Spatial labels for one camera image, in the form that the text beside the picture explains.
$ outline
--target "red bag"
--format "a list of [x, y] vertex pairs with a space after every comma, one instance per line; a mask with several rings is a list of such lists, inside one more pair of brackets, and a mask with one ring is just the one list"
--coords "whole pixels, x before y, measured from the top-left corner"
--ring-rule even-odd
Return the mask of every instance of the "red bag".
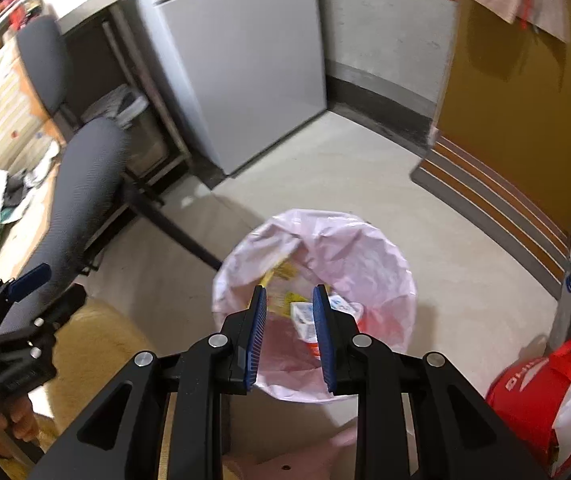
[[486, 400], [551, 476], [571, 465], [571, 340], [507, 368]]

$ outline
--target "pink plastic bag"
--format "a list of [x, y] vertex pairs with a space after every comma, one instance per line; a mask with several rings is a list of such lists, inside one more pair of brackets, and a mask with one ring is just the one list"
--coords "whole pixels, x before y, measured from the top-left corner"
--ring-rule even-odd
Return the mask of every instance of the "pink plastic bag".
[[[212, 311], [218, 328], [228, 314], [248, 307], [254, 286], [287, 257], [347, 301], [363, 304], [364, 332], [396, 352], [408, 349], [417, 310], [408, 263], [377, 228], [332, 211], [291, 209], [270, 218], [236, 246], [214, 279]], [[321, 363], [299, 339], [292, 321], [271, 313], [256, 385], [281, 400], [336, 399], [328, 393]]]

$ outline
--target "refrigerator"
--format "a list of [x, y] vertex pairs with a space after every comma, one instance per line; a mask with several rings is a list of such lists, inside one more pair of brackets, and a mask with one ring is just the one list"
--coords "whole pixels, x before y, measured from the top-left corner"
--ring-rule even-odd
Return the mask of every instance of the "refrigerator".
[[318, 0], [136, 0], [136, 8], [168, 105], [226, 174], [325, 110]]

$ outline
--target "concrete floor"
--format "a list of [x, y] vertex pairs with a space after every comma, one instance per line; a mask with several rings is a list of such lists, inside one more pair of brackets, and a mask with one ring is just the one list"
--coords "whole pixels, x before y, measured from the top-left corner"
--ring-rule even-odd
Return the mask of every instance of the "concrete floor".
[[[403, 252], [418, 288], [409, 353], [438, 350], [480, 391], [519, 355], [541, 352], [555, 300], [474, 225], [412, 183], [416, 155], [331, 112], [213, 191], [195, 177], [166, 195], [165, 213], [220, 258], [271, 215], [293, 207], [357, 214]], [[214, 272], [145, 220], [105, 252], [90, 294], [129, 316], [161, 354], [214, 331]], [[354, 400], [293, 404], [256, 389], [232, 402], [232, 448], [259, 460], [336, 433]], [[353, 478], [353, 450], [333, 478]]]

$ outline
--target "trash can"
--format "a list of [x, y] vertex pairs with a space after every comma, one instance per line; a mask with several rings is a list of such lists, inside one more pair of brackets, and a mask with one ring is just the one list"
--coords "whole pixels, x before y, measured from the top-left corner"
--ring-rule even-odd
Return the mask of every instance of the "trash can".
[[268, 316], [256, 384], [294, 402], [335, 398], [323, 380], [321, 361], [302, 338], [291, 304], [312, 301], [325, 284], [345, 304], [362, 306], [362, 332], [405, 352], [414, 327], [416, 286], [399, 249], [357, 216], [291, 209], [248, 234], [214, 279], [214, 319], [248, 307], [258, 284], [267, 288]]

